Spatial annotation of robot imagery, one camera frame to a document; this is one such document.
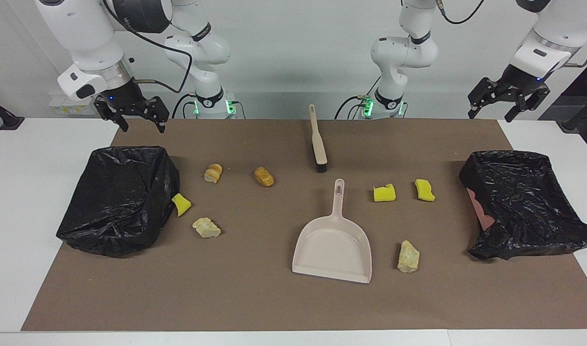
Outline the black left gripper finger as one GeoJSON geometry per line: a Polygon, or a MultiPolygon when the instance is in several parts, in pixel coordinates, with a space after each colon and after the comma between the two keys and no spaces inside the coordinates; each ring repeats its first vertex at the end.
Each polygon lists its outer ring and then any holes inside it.
{"type": "Polygon", "coordinates": [[[506,113],[504,120],[510,123],[524,111],[534,110],[539,103],[539,94],[533,92],[530,96],[524,96],[522,92],[510,92],[507,94],[505,101],[512,101],[513,107],[506,113]]]}
{"type": "Polygon", "coordinates": [[[480,79],[476,86],[468,94],[470,103],[470,110],[468,111],[469,119],[473,120],[481,108],[487,104],[488,100],[492,99],[492,94],[496,88],[496,82],[491,79],[480,79]]]}

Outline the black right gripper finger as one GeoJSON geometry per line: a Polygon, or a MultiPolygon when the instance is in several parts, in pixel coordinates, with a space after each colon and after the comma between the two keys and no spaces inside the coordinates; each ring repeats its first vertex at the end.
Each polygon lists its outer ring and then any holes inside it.
{"type": "Polygon", "coordinates": [[[110,112],[110,114],[108,115],[108,119],[115,123],[116,125],[118,125],[118,127],[123,131],[123,132],[127,132],[128,131],[128,123],[126,122],[126,119],[123,117],[123,115],[120,112],[110,112]]]}
{"type": "Polygon", "coordinates": [[[165,132],[169,117],[170,112],[160,97],[147,100],[147,120],[153,122],[161,134],[165,132]]]}

